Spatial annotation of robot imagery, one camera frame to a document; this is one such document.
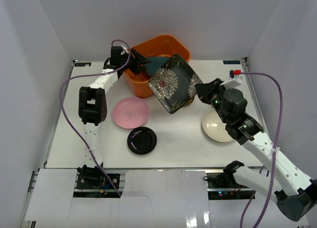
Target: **cream plate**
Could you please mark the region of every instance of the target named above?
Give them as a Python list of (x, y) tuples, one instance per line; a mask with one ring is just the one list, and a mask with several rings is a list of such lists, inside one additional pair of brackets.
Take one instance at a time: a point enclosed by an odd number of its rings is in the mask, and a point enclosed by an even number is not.
[(212, 109), (205, 113), (202, 120), (203, 129), (207, 136), (218, 142), (231, 142), (232, 137), (225, 130), (226, 124), (221, 121), (217, 112)]

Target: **white table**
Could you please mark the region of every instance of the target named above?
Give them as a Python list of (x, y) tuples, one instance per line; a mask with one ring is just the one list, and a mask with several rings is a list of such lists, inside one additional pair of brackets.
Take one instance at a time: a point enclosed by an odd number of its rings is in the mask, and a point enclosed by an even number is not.
[[(71, 76), (100, 73), (103, 62), (92, 62), (90, 67), (74, 67)], [(204, 83), (215, 78), (226, 80), (229, 70), (243, 70), (241, 65), (224, 65), (223, 61), (191, 60), (191, 67)], [(72, 80), (65, 96), (64, 106), (69, 119), (83, 134), (83, 124), (78, 116), (78, 94), (81, 86), (90, 85), (96, 77)], [(251, 93), (243, 76), (240, 89), (248, 101), (247, 112), (259, 120)], [(234, 160), (247, 166), (261, 166), (260, 161), (237, 142), (218, 143), (208, 138), (201, 126), (202, 116), (210, 106), (196, 97), (188, 107), (170, 115), (155, 96), (146, 98), (150, 117), (144, 124), (158, 137), (153, 152), (138, 156), (127, 146), (131, 130), (118, 127), (112, 119), (112, 109), (120, 100), (133, 96), (123, 77), (106, 94), (108, 115), (104, 121), (103, 160), (105, 168), (210, 168), (225, 167)], [(46, 168), (77, 168), (83, 166), (85, 146), (67, 124), (64, 116), (59, 117), (56, 133)]]

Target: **gray wall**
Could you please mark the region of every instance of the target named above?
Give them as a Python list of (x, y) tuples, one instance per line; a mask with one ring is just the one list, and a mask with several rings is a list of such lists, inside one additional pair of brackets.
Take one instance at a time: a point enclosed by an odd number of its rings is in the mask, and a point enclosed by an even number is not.
[(71, 61), (38, 0), (0, 0), (0, 227), (17, 228)]
[[(279, 146), (304, 172), (317, 179), (317, 0), (280, 0), (250, 55), (250, 70), (270, 73), (284, 95)], [(278, 91), (254, 76), (271, 135), (278, 117)], [(317, 208), (308, 215), (317, 227)]]
[(172, 34), (194, 59), (248, 56), (279, 0), (39, 0), (71, 59)]

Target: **orange bin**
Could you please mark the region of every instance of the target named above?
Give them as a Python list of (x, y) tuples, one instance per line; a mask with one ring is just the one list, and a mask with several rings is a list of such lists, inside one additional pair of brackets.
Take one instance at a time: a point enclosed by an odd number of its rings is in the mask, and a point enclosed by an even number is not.
[[(171, 57), (174, 54), (179, 54), (187, 62), (191, 59), (189, 50), (181, 44), (175, 37), (171, 35), (160, 35), (153, 39), (147, 40), (144, 43), (136, 45), (134, 48), (144, 57), (150, 56), (167, 56)], [(150, 76), (145, 72), (134, 75), (129, 69), (125, 70), (123, 76), (128, 83), (133, 93), (139, 98), (147, 98), (154, 93), (148, 86)]]

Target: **white flower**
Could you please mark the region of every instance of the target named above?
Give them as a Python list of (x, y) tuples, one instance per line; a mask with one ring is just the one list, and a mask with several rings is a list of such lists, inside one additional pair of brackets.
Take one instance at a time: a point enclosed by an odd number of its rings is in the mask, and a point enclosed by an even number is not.
[(192, 78), (190, 79), (189, 87), (188, 87), (188, 94), (191, 98), (195, 97), (197, 94), (195, 84), (202, 84), (203, 82), (201, 79), (196, 75), (193, 74)]
[(178, 79), (172, 70), (160, 68), (148, 84), (158, 98), (169, 99), (178, 87)]

